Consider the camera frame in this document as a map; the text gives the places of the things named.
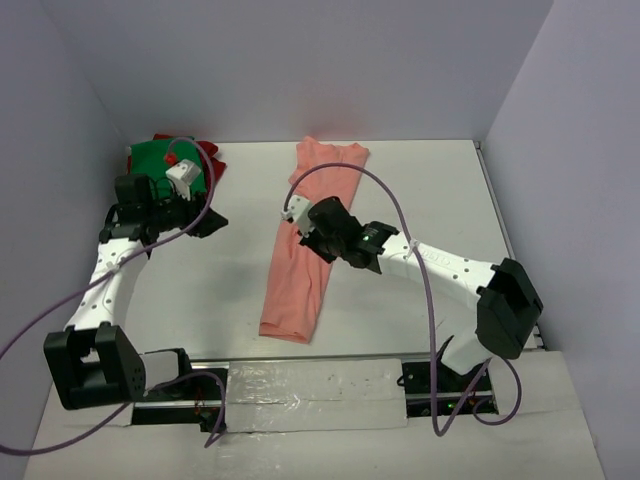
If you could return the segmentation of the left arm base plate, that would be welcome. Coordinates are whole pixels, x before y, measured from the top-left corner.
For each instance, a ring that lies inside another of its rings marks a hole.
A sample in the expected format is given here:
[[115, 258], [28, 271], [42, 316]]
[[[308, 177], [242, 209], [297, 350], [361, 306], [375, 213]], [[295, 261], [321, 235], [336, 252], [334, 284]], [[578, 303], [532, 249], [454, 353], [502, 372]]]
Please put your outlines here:
[[152, 390], [135, 403], [134, 426], [197, 425], [212, 433], [221, 410], [221, 393], [216, 381], [202, 374], [181, 383]]

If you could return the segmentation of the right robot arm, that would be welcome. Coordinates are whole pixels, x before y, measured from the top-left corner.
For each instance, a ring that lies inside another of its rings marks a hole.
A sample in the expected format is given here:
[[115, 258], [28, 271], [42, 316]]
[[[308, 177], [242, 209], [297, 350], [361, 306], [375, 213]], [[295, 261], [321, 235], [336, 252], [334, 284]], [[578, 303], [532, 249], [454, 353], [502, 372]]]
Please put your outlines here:
[[459, 389], [475, 366], [492, 357], [518, 359], [543, 311], [529, 275], [514, 259], [477, 261], [411, 239], [382, 222], [362, 224], [336, 196], [313, 203], [295, 195], [283, 218], [296, 226], [301, 245], [324, 262], [341, 259], [355, 269], [427, 284], [473, 313], [434, 368], [444, 390]]

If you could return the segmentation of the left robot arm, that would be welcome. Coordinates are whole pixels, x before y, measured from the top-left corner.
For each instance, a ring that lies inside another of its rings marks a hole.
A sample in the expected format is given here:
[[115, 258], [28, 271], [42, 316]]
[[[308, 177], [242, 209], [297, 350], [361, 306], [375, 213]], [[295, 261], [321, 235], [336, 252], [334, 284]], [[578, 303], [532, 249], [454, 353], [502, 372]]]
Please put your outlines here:
[[196, 375], [182, 348], [140, 353], [123, 324], [136, 281], [159, 236], [174, 229], [205, 238], [227, 226], [192, 174], [170, 173], [170, 192], [158, 195], [145, 174], [119, 176], [117, 201], [99, 233], [90, 287], [64, 329], [47, 335], [44, 354], [62, 406], [79, 410], [138, 402], [161, 387], [173, 398], [188, 396]]

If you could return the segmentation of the pink t shirt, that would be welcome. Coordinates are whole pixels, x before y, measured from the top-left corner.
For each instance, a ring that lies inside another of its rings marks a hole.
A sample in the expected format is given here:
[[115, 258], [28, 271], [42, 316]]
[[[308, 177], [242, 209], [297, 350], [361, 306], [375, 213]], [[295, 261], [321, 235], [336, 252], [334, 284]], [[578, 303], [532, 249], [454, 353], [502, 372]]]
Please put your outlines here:
[[[346, 163], [363, 167], [370, 151], [358, 143], [346, 146], [323, 144], [306, 137], [296, 146], [297, 164], [289, 182], [294, 183], [307, 170], [325, 163]], [[349, 168], [330, 167], [307, 176], [294, 193], [312, 203], [337, 196], [346, 208], [355, 197], [361, 173]], [[331, 264], [313, 251], [319, 238], [310, 244], [290, 223], [280, 224], [269, 268], [266, 296], [259, 334], [285, 341], [307, 344], [311, 341], [327, 289]]]

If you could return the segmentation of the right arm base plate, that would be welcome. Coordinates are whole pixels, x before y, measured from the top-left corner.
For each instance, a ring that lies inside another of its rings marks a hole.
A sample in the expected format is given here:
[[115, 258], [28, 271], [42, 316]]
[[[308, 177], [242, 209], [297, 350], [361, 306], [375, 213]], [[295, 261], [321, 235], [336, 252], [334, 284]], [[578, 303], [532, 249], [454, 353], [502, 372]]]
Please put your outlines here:
[[[437, 414], [449, 416], [464, 391], [480, 371], [478, 365], [470, 373], [461, 376], [441, 363], [437, 364]], [[396, 381], [404, 389], [406, 413], [409, 418], [431, 416], [430, 363], [428, 361], [403, 361], [402, 374]], [[497, 414], [489, 374], [485, 372], [470, 391], [461, 407], [460, 415], [471, 415], [473, 408], [478, 413]]]

